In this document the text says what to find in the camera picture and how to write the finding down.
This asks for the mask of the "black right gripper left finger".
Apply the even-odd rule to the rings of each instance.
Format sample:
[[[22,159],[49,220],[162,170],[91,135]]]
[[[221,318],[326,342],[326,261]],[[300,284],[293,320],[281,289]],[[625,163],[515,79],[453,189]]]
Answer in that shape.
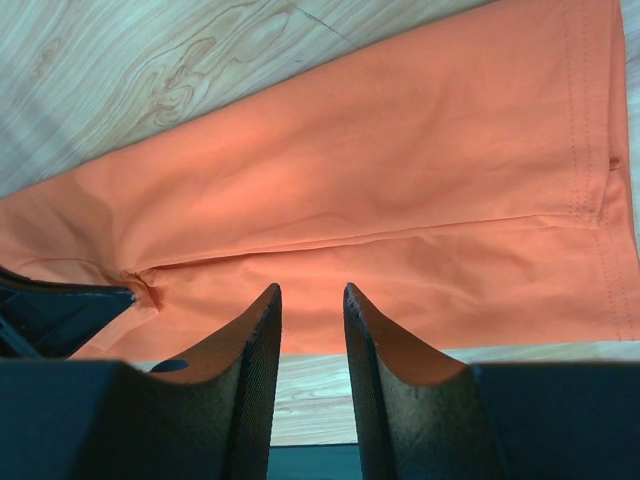
[[[2,477],[264,478],[281,334],[273,284],[148,372],[114,360],[4,360]]]

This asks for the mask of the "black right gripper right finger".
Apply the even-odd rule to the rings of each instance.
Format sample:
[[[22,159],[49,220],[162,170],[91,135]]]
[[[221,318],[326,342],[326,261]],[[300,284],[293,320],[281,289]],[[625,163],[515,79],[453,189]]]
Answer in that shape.
[[[344,331],[366,479],[635,479],[635,362],[466,364],[354,284]]]

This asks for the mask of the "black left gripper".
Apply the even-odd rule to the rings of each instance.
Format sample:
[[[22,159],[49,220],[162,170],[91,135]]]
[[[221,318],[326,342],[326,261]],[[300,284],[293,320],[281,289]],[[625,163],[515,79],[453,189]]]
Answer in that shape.
[[[32,280],[1,270],[1,356],[66,359],[134,305],[119,286]]]

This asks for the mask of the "orange t shirt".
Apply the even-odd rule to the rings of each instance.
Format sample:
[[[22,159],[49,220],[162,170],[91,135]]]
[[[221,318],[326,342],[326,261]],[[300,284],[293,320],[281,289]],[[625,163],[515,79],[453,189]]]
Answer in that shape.
[[[345,349],[356,284],[440,349],[639,336],[615,1],[496,1],[1,203],[1,263],[125,285],[84,358],[162,360],[270,284],[282,350]]]

